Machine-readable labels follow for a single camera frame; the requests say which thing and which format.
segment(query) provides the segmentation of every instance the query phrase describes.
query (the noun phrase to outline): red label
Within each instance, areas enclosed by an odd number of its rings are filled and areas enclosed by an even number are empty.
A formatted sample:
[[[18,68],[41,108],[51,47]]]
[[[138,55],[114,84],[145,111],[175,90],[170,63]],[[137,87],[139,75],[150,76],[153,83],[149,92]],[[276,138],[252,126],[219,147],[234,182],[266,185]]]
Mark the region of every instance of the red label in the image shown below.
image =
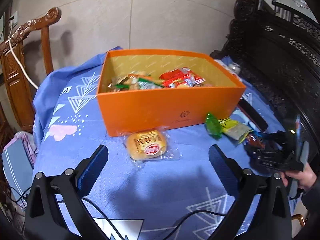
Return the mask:
[[[144,152],[147,154],[147,155],[153,155],[153,154],[156,154],[160,151],[160,146],[156,143],[154,144],[150,144],[149,146],[147,146],[145,149],[144,149]]]

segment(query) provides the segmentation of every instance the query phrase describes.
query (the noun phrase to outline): wall outlet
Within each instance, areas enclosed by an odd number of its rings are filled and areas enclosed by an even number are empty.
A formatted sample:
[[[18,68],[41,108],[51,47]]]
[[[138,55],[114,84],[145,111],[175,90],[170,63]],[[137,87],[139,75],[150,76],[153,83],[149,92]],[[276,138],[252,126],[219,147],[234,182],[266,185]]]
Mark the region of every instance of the wall outlet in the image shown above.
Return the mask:
[[[16,11],[14,14],[11,15],[11,17],[14,17],[11,22],[12,28],[15,27],[18,24],[18,11]]]

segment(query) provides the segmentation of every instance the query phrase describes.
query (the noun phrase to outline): bread bun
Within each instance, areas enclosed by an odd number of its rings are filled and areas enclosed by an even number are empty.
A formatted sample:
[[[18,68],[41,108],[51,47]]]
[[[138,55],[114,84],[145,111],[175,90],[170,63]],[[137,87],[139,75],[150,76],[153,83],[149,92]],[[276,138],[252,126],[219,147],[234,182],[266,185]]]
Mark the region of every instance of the bread bun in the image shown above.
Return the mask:
[[[133,133],[128,137],[126,146],[136,161],[160,156],[167,150],[165,136],[157,130]]]

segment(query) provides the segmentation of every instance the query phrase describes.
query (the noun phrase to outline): white cable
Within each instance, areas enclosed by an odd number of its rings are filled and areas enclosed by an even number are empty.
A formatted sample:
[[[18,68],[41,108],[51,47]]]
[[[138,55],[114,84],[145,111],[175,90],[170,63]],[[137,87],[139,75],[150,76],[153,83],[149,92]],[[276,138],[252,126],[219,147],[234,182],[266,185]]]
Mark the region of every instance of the white cable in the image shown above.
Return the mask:
[[[14,59],[16,60],[16,62],[19,64],[23,74],[25,75],[25,77],[27,78],[27,80],[30,82],[30,84],[35,88],[35,89],[39,89],[38,86],[36,84],[34,84],[34,82],[31,80],[31,78],[29,78],[28,74],[26,73],[26,70],[24,69],[23,65],[21,64],[20,60],[18,60],[16,54],[13,52],[13,49],[12,49],[12,45],[11,45],[11,32],[12,32],[12,24],[10,23],[10,33],[9,33],[9,36],[8,36],[8,41],[9,41],[9,47],[10,47],[10,51],[14,57]]]

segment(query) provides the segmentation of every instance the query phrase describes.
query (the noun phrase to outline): pink cloud pattern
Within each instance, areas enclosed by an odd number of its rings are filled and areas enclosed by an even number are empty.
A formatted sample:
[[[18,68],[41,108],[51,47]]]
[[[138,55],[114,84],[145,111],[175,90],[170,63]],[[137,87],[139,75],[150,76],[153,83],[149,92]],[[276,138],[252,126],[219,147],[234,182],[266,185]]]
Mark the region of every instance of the pink cloud pattern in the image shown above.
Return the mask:
[[[50,126],[49,135],[53,136],[58,142],[65,138],[66,135],[74,134],[77,131],[76,125],[58,125],[53,124]]]

